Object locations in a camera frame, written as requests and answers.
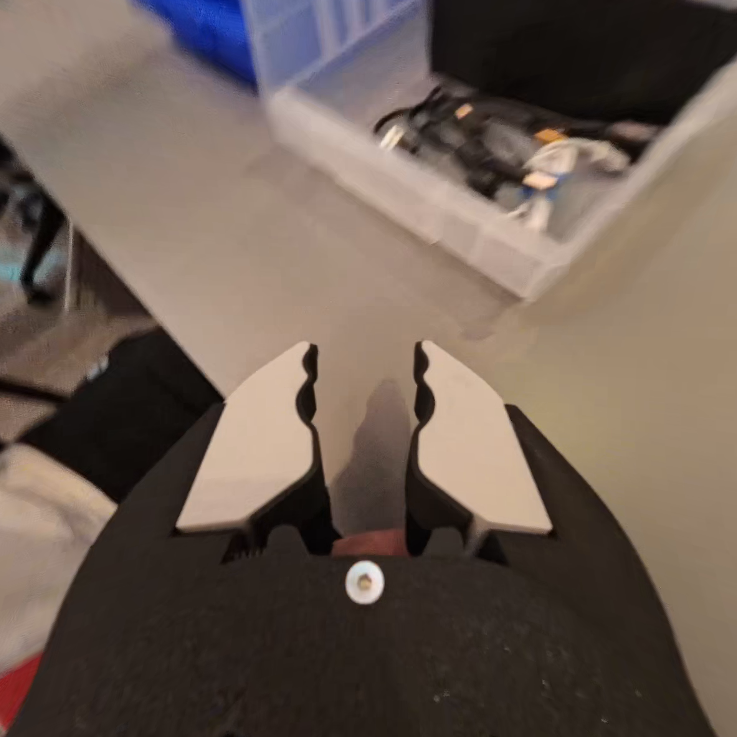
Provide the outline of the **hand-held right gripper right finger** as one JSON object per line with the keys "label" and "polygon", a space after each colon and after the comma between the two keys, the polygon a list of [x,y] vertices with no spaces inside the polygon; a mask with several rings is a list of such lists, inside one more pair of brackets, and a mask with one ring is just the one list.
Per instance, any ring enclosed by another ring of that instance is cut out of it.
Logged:
{"label": "hand-held right gripper right finger", "polygon": [[431,340],[415,345],[417,426],[406,509],[422,530],[545,536],[554,525],[510,415],[492,386]]}

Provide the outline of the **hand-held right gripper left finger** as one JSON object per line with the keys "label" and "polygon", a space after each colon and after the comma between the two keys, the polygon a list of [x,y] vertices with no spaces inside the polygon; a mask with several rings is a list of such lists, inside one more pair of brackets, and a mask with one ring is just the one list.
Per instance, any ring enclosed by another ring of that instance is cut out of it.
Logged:
{"label": "hand-held right gripper left finger", "polygon": [[227,396],[176,521],[178,532],[255,522],[314,469],[316,348],[307,341],[294,344]]}

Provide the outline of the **clear plastic bin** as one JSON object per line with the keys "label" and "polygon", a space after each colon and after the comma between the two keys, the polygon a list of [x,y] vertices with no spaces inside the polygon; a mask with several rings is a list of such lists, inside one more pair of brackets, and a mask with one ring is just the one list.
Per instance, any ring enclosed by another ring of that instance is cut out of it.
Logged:
{"label": "clear plastic bin", "polygon": [[438,244],[526,301],[534,301],[601,239],[686,144],[735,114],[735,59],[715,71],[628,172],[583,155],[535,205],[504,186],[473,192],[447,155],[401,151],[399,122],[370,125],[427,95],[429,2],[242,2],[259,92],[277,139],[383,215]]}

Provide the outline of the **blue plastic bin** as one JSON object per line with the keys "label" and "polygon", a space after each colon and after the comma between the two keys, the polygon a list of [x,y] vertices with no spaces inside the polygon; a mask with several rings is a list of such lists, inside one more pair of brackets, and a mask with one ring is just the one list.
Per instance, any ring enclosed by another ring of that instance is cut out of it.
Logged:
{"label": "blue plastic bin", "polygon": [[240,1],[132,1],[166,24],[175,42],[195,57],[258,89],[251,38]]}

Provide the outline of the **grey desk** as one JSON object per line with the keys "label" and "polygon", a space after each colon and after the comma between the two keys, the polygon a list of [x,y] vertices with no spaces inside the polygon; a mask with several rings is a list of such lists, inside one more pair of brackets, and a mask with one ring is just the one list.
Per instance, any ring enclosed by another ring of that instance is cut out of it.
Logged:
{"label": "grey desk", "polygon": [[489,381],[615,514],[735,735],[735,115],[528,306],[277,147],[127,2],[2,2],[2,134],[221,393],[318,345],[341,532],[403,521],[416,341]]}

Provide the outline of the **person's dark pants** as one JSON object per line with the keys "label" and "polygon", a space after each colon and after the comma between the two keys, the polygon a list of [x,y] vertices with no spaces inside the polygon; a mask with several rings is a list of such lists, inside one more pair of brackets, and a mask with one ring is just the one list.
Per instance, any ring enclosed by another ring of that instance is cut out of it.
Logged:
{"label": "person's dark pants", "polygon": [[125,337],[107,366],[25,432],[116,504],[223,395],[161,327]]}

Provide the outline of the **person's white shirt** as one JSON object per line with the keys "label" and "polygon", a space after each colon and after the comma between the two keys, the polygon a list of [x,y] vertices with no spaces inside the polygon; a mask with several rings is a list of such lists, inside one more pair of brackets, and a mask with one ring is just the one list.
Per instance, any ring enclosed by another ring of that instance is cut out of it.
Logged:
{"label": "person's white shirt", "polygon": [[117,505],[34,447],[1,453],[1,672],[39,654]]}

